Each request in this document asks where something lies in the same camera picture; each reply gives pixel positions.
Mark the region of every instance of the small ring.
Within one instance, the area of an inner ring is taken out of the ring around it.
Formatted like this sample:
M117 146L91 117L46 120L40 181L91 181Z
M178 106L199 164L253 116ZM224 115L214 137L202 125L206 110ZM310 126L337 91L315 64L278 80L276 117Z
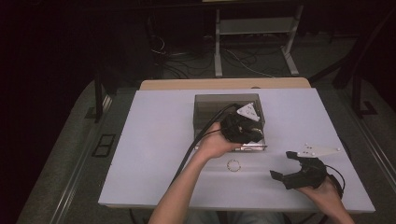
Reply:
M230 163L233 162L233 161L238 162L238 166L239 166L239 167L238 167L238 169L236 169L236 170L233 170L233 169L230 167ZM238 172L238 171L241 170L241 164L239 164L239 161L238 161L238 160L230 160L230 161L227 162L227 169L228 169L229 171L231 171L231 172Z

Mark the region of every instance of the dark background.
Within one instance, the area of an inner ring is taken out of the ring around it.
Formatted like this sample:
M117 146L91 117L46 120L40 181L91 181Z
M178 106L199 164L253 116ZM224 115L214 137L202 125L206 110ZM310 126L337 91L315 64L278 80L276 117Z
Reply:
M307 6L299 35L359 35L378 21L370 19L373 6L381 2L335 1L329 5L322 1ZM169 43L189 39L195 46L200 46L202 35L214 33L210 10L175 10L172 17L156 13L159 19L153 25L147 23L147 12L88 15L75 1L0 2L0 83L5 111L0 116L1 223L17 220L70 110L95 75L103 75L109 93L119 86L158 78L149 50L153 32ZM396 108L392 88L396 74L391 67L395 63L391 55L396 42L394 21L393 16L364 58L360 72ZM384 74L393 77L384 82Z

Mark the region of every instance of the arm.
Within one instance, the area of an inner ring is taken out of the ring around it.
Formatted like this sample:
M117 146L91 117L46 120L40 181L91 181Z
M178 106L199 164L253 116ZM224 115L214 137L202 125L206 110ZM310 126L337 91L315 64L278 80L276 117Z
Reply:
M214 123L208 132L219 129L219 123ZM205 164L210 159L220 157L227 151L240 146L240 144L228 142L221 132L214 132L205 136L201 140L198 151L191 157L184 170L161 198L151 215L149 224L182 223L187 214L198 176Z
M338 192L330 180L325 181L317 189L304 187L297 189L311 199L315 205L336 224L353 224L352 217L341 202Z

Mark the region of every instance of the gray box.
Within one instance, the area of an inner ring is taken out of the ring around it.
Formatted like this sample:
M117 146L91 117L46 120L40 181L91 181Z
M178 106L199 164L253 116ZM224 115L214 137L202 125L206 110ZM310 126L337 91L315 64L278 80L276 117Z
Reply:
M259 94L246 93L246 94L199 94L195 95L194 101L194 116L193 128L194 137L206 126L206 124L225 106L231 104L247 105L253 103L256 114L260 117L262 124L261 131L265 124L264 114L262 113L262 104L260 103ZM222 116L217 121L222 121L227 114L233 113L236 108L231 107L225 110ZM234 151L263 151L265 150L265 139L258 142L250 142L242 145L241 148L236 148Z

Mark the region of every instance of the white table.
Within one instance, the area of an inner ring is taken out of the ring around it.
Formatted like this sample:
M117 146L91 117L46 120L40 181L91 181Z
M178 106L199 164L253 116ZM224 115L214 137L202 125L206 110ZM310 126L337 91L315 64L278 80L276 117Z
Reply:
M305 143L343 146L315 89L138 91L107 174L99 204L112 207L154 207L168 188L193 140L195 94L258 93L265 116L268 148L259 153L227 153L202 171L191 207L216 210L315 211L303 194L286 190L269 170L298 172L299 162L286 151ZM230 172L227 161L242 169ZM347 154L320 158L346 180L344 205L349 212L375 209ZM340 181L339 176L328 169Z

